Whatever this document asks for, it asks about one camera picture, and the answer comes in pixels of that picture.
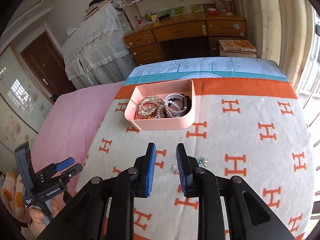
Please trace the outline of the left hand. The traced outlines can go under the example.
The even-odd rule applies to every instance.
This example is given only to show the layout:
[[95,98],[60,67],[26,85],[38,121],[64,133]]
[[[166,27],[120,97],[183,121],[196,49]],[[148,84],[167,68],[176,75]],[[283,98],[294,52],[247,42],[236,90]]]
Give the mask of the left hand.
[[[53,217],[55,217],[60,211],[58,202],[55,198],[52,199],[51,206],[53,209]],[[32,218],[35,231],[40,234],[46,227],[42,221],[45,217],[44,213],[40,209],[31,206],[29,207],[29,214]]]

